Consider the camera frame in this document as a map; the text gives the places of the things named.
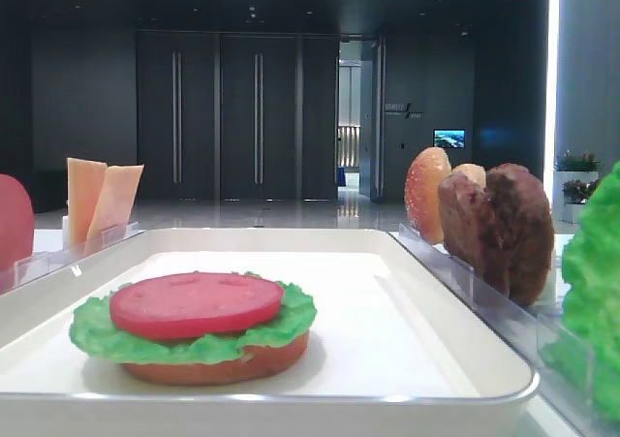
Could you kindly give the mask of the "potted plants in white planter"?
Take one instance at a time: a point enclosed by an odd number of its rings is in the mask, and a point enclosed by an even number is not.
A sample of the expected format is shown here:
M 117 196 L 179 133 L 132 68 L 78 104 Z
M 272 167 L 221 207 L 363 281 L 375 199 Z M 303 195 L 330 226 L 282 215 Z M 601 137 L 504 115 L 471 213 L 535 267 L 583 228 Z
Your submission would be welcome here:
M 601 164 L 594 153 L 573 154 L 567 150 L 556 157 L 552 215 L 555 220 L 576 222 L 577 210 L 586 204 L 599 183 Z

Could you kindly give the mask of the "red tomato slice in holder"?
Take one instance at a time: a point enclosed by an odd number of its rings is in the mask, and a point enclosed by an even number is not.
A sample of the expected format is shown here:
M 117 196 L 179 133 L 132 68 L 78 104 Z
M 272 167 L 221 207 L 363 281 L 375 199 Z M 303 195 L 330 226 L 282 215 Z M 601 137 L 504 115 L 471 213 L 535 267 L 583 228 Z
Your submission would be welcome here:
M 1 175 L 1 271 L 32 255 L 35 216 L 30 197 L 12 176 Z

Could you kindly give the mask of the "green lettuce leaf in holder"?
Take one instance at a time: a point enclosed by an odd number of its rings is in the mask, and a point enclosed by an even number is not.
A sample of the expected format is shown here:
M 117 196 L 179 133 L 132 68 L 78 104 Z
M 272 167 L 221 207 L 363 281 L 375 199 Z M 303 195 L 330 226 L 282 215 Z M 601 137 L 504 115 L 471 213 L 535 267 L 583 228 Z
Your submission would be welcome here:
M 599 413 L 619 421 L 619 166 L 602 180 L 564 246 L 562 276 L 571 288 L 562 322 L 570 332 L 542 358 L 579 390 L 593 380 Z

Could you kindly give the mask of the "bottom bun slice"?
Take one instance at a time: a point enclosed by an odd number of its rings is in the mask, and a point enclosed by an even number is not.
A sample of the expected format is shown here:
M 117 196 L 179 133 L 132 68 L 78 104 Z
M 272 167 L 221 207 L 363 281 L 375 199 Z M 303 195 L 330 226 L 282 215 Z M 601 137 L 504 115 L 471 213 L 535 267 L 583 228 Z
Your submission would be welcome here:
M 216 364 L 123 363 L 132 376 L 164 386 L 224 386 L 277 375 L 295 364 L 305 353 L 310 331 L 281 347 L 248 346 L 240 359 Z

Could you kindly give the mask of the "small wall screen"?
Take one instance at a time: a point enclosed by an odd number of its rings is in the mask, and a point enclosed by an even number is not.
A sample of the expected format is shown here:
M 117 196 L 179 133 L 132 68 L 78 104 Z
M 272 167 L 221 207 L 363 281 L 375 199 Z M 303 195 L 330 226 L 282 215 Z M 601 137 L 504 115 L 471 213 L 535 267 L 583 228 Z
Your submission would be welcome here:
M 448 149 L 465 147 L 466 135 L 463 129 L 435 129 L 433 131 L 433 145 Z

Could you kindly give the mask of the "clear acrylic holder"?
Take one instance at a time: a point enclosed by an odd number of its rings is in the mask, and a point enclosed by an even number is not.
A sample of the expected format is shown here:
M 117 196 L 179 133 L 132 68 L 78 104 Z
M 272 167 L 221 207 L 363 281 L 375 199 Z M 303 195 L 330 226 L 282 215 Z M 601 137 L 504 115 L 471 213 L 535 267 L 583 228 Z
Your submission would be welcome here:
M 617 385 L 619 377 L 597 365 L 592 347 L 561 324 L 557 297 L 521 308 L 410 226 L 401 224 L 397 239 L 540 373 L 538 395 L 528 406 L 519 436 L 619 434 L 619 422 L 607 418 L 596 403 L 603 384 Z
M 140 232 L 139 223 L 132 222 L 104 230 L 99 236 L 79 245 L 56 252 L 39 252 L 18 261 L 11 269 L 1 273 L 1 294 L 44 277 L 55 270 L 77 264 L 86 257 L 130 238 Z

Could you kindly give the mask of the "green lettuce leaf on bun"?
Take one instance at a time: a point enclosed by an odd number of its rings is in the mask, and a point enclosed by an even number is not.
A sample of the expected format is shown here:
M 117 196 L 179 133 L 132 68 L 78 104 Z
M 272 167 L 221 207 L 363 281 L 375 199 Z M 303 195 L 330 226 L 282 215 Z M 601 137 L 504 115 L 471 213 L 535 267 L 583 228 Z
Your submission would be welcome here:
M 240 359 L 248 346 L 281 347 L 310 329 L 317 309 L 314 299 L 294 283 L 280 284 L 284 297 L 271 320 L 241 332 L 208 333 L 198 338 L 150 340 L 117 328 L 109 314 L 109 300 L 124 284 L 105 297 L 90 297 L 74 311 L 69 335 L 85 354 L 115 363 L 204 363 Z

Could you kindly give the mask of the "red tomato slice on lettuce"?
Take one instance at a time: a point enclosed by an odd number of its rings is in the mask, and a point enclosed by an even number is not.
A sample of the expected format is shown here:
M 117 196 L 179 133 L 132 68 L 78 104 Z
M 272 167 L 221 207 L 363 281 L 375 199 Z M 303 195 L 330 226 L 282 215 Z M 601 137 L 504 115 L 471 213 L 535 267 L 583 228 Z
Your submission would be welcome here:
M 241 332 L 273 319 L 285 289 L 251 275 L 190 272 L 144 279 L 109 300 L 113 324 L 150 340 Z

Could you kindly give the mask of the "brown meat patty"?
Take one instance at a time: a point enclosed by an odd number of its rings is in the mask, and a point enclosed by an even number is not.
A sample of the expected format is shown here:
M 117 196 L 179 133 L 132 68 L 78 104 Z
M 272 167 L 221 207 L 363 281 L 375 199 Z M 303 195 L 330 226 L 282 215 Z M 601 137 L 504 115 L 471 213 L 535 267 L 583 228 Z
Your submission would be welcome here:
M 506 296 L 509 254 L 489 194 L 465 173 L 456 172 L 441 181 L 438 197 L 445 248 Z
M 492 211 L 480 237 L 484 281 L 520 306 L 542 293 L 550 271 L 554 228 L 542 182 L 506 163 L 486 174 Z

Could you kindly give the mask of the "white rectangular tray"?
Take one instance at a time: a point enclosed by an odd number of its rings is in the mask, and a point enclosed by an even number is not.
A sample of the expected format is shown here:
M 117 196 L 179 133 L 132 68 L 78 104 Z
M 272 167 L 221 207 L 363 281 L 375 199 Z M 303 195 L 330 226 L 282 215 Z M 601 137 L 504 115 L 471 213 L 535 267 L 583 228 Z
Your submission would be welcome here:
M 303 358 L 273 378 L 187 389 L 148 385 L 71 344 L 87 298 L 192 270 L 301 287 L 318 309 Z M 380 231 L 148 231 L 1 298 L 5 436 L 510 436 L 539 383 Z

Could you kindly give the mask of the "sesame top bun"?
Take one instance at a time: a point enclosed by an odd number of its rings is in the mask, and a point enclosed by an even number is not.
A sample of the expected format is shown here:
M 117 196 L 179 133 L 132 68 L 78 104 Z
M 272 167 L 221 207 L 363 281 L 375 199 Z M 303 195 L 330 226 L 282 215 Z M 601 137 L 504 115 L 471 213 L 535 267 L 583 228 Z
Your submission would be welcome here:
M 406 174 L 404 203 L 408 219 L 412 227 L 431 245 L 441 243 L 444 239 L 438 187 L 450 174 L 449 156 L 440 147 L 422 150 Z

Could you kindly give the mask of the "dark double doors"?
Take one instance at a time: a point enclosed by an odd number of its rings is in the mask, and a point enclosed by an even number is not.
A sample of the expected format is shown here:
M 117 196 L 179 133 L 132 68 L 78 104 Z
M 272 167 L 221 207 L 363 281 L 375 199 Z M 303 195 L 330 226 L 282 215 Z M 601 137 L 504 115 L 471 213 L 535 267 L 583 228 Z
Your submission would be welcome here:
M 332 200 L 333 36 L 140 32 L 145 199 Z

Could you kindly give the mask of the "right clear acrylic holder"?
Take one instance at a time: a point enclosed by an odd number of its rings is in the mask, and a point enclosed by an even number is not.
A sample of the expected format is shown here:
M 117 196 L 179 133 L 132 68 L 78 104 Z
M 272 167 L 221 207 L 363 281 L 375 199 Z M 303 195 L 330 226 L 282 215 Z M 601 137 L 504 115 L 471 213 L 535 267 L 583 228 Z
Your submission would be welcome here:
M 401 224 L 397 239 L 540 373 L 538 395 L 528 406 L 519 436 L 619 434 L 619 422 L 607 418 L 596 403 L 603 384 L 617 385 L 619 377 L 597 365 L 592 347 L 561 324 L 557 297 L 521 308 L 410 226 Z

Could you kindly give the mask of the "right cheese slice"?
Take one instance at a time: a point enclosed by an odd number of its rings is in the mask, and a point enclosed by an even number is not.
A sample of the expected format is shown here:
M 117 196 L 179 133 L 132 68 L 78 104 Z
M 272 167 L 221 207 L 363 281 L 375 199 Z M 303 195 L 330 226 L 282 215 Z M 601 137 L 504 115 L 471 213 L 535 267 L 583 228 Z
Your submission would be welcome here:
M 107 229 L 128 224 L 143 169 L 144 165 L 107 168 L 87 240 Z

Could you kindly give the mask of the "left clear acrylic holder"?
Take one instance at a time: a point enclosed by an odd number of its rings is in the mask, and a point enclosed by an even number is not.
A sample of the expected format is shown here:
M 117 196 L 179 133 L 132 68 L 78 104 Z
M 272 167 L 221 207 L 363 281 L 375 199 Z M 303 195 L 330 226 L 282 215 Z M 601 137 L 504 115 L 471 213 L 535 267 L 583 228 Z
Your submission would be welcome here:
M 18 261 L 11 269 L 1 273 L 1 294 L 44 277 L 55 270 L 77 264 L 86 257 L 130 238 L 140 232 L 139 223 L 132 222 L 104 230 L 99 236 L 79 245 L 56 252 L 39 252 Z

